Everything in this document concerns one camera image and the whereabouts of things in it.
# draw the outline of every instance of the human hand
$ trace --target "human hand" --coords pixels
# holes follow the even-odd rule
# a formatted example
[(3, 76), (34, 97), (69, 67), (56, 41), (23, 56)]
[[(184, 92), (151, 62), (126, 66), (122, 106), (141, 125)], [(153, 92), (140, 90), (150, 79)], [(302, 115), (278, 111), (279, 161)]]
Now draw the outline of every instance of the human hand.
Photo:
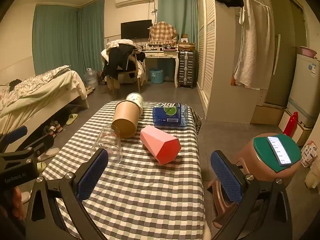
[[(23, 220), (25, 212), (23, 209), (21, 198), (22, 196), (20, 189), (18, 187), (12, 189), (12, 214), (20, 220)], [(2, 211), (5, 217), (8, 217), (6, 210), (2, 206), (0, 206), (0, 211)]]

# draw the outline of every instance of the clear plastic cup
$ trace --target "clear plastic cup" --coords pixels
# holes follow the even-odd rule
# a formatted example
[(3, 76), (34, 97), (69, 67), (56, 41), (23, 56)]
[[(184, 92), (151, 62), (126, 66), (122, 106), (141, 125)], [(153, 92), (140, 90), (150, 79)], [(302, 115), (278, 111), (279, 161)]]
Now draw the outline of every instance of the clear plastic cup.
[(107, 167), (116, 166), (122, 160), (120, 131), (114, 125), (106, 125), (102, 128), (92, 149), (91, 156), (99, 149), (105, 149), (108, 152)]

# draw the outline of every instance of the blue basket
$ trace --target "blue basket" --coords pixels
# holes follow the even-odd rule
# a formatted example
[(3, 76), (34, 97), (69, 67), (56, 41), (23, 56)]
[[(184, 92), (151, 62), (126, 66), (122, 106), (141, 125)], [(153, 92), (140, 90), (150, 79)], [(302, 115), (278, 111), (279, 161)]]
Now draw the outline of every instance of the blue basket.
[(150, 70), (150, 79), (153, 84), (163, 83), (163, 70)]

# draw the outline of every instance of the metal screw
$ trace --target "metal screw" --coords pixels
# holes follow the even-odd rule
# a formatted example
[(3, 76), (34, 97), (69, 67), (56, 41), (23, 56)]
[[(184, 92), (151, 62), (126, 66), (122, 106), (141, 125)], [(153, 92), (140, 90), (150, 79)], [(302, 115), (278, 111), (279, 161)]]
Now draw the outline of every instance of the metal screw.
[(41, 176), (36, 179), (36, 182), (41, 182), (41, 181), (43, 181), (43, 177)]
[(253, 176), (252, 174), (247, 174), (247, 175), (245, 176), (245, 178), (246, 178), (247, 180), (253, 180), (253, 179), (254, 179), (254, 176)]
[(73, 173), (72, 172), (68, 172), (66, 175), (64, 175), (66, 177), (66, 179), (71, 179), (73, 177)]
[(282, 179), (276, 178), (276, 183), (282, 184)]

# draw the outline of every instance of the bed frame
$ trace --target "bed frame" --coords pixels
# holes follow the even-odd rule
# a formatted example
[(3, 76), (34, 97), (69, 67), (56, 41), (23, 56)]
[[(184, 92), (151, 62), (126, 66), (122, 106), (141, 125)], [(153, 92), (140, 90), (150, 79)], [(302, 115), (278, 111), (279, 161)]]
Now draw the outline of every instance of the bed frame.
[(78, 89), (74, 88), (72, 90), (68, 90), (61, 97), (52, 101), (50, 104), (42, 108), (32, 117), (30, 117), (27, 121), (25, 121), (22, 125), (25, 125), (28, 128), (27, 135), (23, 136), (19, 140), (15, 141), (12, 144), (9, 144), (6, 152), (14, 152), (18, 149), (18, 147), (27, 139), (42, 123), (44, 123), (47, 119), (49, 119), (52, 115), (58, 112), (61, 108), (69, 104), (71, 101), (76, 99), (76, 104), (82, 106), (84, 109), (89, 108), (89, 104), (87, 99), (82, 100)]

